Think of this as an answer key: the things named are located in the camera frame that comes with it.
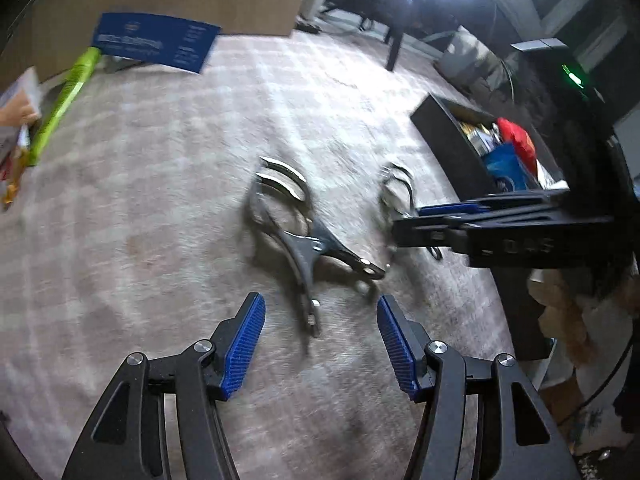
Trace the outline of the person's hand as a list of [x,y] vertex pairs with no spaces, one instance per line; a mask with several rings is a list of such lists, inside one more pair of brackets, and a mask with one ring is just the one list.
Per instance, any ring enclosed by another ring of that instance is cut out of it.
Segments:
[[616,315],[636,318],[639,315],[639,274],[627,273],[620,284],[603,299],[571,292],[559,270],[533,270],[527,281],[529,295],[544,307],[539,326],[544,336],[561,341],[574,367],[591,363],[597,355],[596,330],[588,318]]

